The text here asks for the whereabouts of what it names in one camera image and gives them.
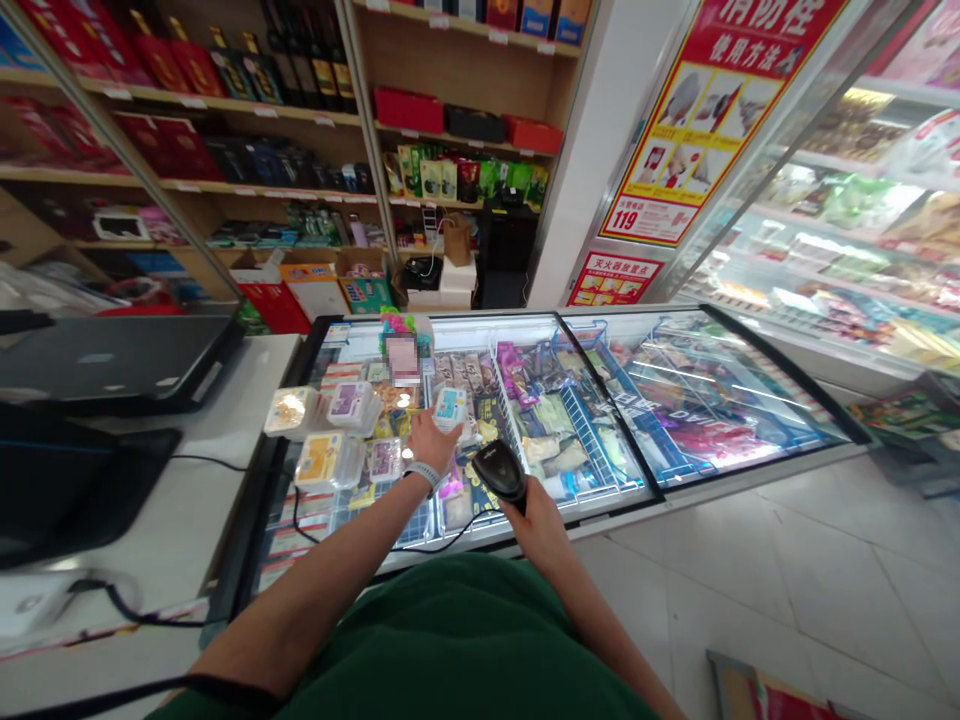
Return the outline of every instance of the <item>hand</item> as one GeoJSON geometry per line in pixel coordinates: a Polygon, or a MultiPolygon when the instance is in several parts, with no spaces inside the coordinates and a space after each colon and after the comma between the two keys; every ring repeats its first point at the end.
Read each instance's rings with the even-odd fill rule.
{"type": "Polygon", "coordinates": [[[527,475],[527,514],[521,515],[505,500],[500,500],[500,509],[513,526],[523,554],[548,582],[579,564],[557,503],[533,475],[527,475]]]}
{"type": "Polygon", "coordinates": [[[463,423],[453,432],[441,432],[433,422],[433,413],[424,411],[413,416],[411,426],[409,447],[414,459],[432,467],[440,477],[445,476],[453,464],[453,452],[463,432],[463,423]]]}

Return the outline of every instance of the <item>green shirt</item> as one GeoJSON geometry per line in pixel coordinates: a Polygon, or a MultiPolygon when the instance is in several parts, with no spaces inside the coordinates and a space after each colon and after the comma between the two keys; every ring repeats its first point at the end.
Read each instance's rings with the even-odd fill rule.
{"type": "MultiPolygon", "coordinates": [[[[151,720],[252,714],[187,690],[151,720]]],[[[364,594],[277,718],[641,718],[526,561],[463,553],[364,594]]]]}

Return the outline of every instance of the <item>sign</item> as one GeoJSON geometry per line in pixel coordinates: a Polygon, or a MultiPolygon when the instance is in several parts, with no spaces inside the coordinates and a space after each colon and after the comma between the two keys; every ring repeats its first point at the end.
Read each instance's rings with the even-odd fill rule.
{"type": "Polygon", "coordinates": [[[600,237],[676,247],[846,0],[701,0],[600,237]]]}
{"type": "Polygon", "coordinates": [[[580,271],[571,305],[635,305],[663,263],[591,252],[580,271]]]}

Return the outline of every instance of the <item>wristband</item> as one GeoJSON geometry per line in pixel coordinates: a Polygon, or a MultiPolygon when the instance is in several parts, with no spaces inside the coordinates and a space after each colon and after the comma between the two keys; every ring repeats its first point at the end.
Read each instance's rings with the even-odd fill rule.
{"type": "Polygon", "coordinates": [[[408,467],[403,476],[406,477],[410,473],[414,472],[418,475],[422,475],[424,478],[426,478],[426,481],[430,483],[430,494],[427,495],[427,499],[429,500],[436,495],[437,488],[440,487],[440,483],[443,482],[443,478],[440,476],[440,473],[426,463],[420,462],[419,460],[408,467]]]}

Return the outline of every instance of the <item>barcode scanner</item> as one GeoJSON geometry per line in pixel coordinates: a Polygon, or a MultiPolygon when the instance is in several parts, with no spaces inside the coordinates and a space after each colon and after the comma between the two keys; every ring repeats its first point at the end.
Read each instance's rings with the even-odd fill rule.
{"type": "Polygon", "coordinates": [[[471,464],[490,492],[512,504],[520,514],[527,514],[527,476],[505,442],[494,440],[484,446],[471,464]]]}

